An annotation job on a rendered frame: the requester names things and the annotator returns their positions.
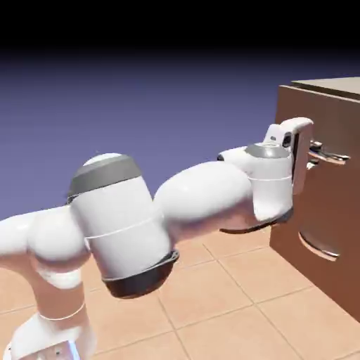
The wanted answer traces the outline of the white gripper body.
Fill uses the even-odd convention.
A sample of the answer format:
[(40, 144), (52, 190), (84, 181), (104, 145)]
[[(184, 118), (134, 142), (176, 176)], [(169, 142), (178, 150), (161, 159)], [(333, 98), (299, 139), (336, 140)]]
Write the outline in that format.
[(283, 142), (292, 153), (292, 193), (302, 192), (305, 183), (308, 152), (312, 140), (313, 121), (306, 117), (294, 117), (281, 123), (285, 134), (291, 135), (291, 140)]

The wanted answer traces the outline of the brown wooden drawer front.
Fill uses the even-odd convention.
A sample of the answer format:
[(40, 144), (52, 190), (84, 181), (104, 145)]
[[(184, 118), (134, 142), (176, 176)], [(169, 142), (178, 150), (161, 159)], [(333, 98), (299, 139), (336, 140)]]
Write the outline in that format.
[(312, 208), (360, 213), (360, 101), (280, 86), (276, 121), (291, 117), (313, 120), (313, 139), (324, 151), (350, 156), (344, 165), (321, 160), (309, 170), (301, 200)]
[[(360, 322), (360, 213), (312, 208), (301, 200), (303, 192), (294, 199), (292, 217), (272, 228), (270, 246)], [(340, 257), (330, 262), (308, 251), (298, 237), (301, 225), (329, 231), (342, 248)]]

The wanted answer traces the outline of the brown wooden cabinet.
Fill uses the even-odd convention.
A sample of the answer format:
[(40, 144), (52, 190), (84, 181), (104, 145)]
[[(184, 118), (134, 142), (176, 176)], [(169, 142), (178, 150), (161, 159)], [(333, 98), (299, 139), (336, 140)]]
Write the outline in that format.
[(323, 153), (349, 159), (318, 159), (270, 246), (360, 323), (360, 77), (280, 85), (276, 122), (297, 116), (313, 120)]

